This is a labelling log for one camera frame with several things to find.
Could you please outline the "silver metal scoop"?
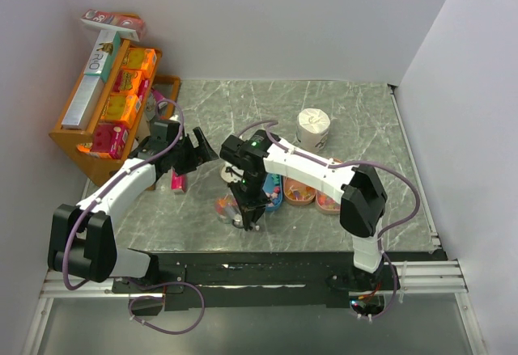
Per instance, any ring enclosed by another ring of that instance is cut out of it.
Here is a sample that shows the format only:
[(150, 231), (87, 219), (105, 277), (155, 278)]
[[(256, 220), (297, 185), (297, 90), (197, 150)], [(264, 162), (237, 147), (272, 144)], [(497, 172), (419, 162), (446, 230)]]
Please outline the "silver metal scoop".
[(244, 228), (244, 225), (243, 225), (243, 219), (242, 219), (242, 216), (240, 213), (235, 213), (232, 220), (231, 220), (231, 224), (237, 228), (237, 229), (243, 229)]

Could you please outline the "blue tray of star candies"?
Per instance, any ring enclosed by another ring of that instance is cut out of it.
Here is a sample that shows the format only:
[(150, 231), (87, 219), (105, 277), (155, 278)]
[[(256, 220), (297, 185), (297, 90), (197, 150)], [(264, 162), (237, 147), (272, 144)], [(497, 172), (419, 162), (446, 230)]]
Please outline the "blue tray of star candies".
[(265, 178), (262, 190), (270, 200), (265, 207), (265, 211), (274, 212), (280, 207), (283, 200), (282, 177), (269, 173)]

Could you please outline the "gold jar lid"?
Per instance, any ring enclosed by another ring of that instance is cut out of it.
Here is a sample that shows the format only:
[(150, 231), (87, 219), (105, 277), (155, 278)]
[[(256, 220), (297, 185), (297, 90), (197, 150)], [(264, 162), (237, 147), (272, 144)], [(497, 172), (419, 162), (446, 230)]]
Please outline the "gold jar lid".
[(239, 182), (243, 171), (234, 167), (230, 163), (224, 163), (220, 170), (220, 177), (225, 183)]

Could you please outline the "pink toothpaste box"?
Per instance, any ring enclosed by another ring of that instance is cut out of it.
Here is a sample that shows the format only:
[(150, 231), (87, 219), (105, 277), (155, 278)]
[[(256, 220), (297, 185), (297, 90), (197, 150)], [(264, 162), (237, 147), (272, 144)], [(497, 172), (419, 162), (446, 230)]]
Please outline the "pink toothpaste box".
[(174, 193), (187, 192), (187, 175), (178, 175), (175, 171), (172, 172), (171, 190)]

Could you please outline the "pink tray of lollipops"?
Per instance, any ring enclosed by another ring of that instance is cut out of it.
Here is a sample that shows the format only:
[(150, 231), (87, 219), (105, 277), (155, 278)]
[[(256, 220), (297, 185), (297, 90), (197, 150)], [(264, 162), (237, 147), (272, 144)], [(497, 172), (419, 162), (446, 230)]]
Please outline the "pink tray of lollipops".
[(310, 205), (316, 198), (314, 188), (286, 176), (283, 177), (282, 191), (285, 201), (290, 205)]

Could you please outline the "pink tray of gummy stars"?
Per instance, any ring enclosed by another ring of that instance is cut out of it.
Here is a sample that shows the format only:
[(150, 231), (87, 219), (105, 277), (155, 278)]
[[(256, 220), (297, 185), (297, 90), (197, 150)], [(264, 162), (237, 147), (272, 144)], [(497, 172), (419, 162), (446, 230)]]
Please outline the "pink tray of gummy stars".
[(317, 191), (315, 197), (316, 209), (327, 215), (339, 215), (340, 205), (331, 197), (325, 195), (323, 192)]

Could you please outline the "white pink packet in shelf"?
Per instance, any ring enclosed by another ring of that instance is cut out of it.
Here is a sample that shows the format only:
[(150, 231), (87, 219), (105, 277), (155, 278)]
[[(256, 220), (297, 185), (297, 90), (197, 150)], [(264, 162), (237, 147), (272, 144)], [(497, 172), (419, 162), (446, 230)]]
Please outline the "white pink packet in shelf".
[(146, 118), (151, 121), (155, 119), (157, 116), (160, 116), (160, 113), (168, 106), (168, 102), (166, 101), (165, 96), (154, 87), (151, 88), (150, 94), (146, 101)]

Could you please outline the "orange smiley box lower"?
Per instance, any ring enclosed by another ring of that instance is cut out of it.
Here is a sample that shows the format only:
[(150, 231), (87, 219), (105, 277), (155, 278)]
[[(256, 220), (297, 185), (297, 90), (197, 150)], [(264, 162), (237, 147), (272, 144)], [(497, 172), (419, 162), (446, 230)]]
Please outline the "orange smiley box lower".
[(100, 120), (131, 129), (141, 105), (141, 100), (136, 95), (111, 93), (104, 105)]

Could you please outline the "orange smiley box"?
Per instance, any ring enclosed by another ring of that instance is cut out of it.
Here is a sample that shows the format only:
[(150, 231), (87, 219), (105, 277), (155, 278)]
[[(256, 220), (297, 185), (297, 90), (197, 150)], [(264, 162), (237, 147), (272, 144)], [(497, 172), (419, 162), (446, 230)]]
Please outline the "orange smiley box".
[(154, 49), (129, 48), (122, 60), (121, 68), (140, 71), (145, 78), (150, 78), (156, 61), (157, 54)]
[(111, 93), (104, 105), (100, 120), (131, 129), (141, 105), (141, 100), (136, 95)]

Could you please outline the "wooden shelf rack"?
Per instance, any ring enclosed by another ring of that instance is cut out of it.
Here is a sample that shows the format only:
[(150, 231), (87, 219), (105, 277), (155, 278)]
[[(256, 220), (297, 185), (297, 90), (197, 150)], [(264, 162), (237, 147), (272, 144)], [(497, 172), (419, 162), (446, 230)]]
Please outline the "wooden shelf rack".
[(106, 183), (129, 157), (146, 123), (151, 88), (172, 85), (171, 99), (177, 100), (180, 79), (156, 73), (161, 58), (158, 49), (123, 39), (105, 80), (79, 75), (49, 136), (94, 184)]

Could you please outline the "orange red snack box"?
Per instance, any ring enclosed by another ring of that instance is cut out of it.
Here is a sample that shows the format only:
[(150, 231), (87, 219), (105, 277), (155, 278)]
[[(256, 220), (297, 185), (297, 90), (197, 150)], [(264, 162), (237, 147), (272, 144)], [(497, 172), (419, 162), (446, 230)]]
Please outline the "orange red snack box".
[(120, 69), (111, 92), (121, 95), (137, 95), (142, 93), (142, 87), (146, 84), (146, 78), (141, 70)]

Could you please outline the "orange smiley box top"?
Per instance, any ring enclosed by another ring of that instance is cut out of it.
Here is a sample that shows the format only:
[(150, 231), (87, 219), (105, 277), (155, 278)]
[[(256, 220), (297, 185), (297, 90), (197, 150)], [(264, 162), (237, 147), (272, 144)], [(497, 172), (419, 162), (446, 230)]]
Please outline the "orange smiley box top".
[(122, 60), (121, 68), (140, 71), (145, 78), (150, 78), (156, 61), (157, 54), (154, 49), (129, 48)]

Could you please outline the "silver long box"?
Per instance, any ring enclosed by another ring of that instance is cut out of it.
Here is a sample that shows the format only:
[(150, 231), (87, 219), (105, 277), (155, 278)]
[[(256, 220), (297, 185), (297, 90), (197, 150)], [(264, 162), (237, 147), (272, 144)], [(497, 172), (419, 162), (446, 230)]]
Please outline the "silver long box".
[(62, 128), (86, 130), (103, 88), (100, 76), (84, 75), (62, 119)]

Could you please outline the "pink box on top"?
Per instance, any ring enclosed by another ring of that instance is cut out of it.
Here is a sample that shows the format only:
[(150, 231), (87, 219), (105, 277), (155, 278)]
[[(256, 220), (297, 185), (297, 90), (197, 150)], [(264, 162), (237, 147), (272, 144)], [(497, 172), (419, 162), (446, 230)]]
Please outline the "pink box on top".
[(132, 15), (90, 9), (80, 18), (89, 28), (118, 32), (122, 39), (139, 42), (146, 34), (146, 23)]

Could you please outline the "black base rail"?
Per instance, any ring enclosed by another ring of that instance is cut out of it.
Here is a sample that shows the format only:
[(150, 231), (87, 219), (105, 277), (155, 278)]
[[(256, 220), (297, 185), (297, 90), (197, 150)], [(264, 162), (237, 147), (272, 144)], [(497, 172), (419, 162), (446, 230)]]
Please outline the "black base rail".
[(404, 289), (411, 268), (446, 260), (443, 251), (391, 252), (374, 274), (354, 267), (348, 251), (162, 252), (150, 278), (114, 281), (115, 294), (165, 298), (166, 311), (208, 307), (318, 306), (347, 308), (355, 293)]

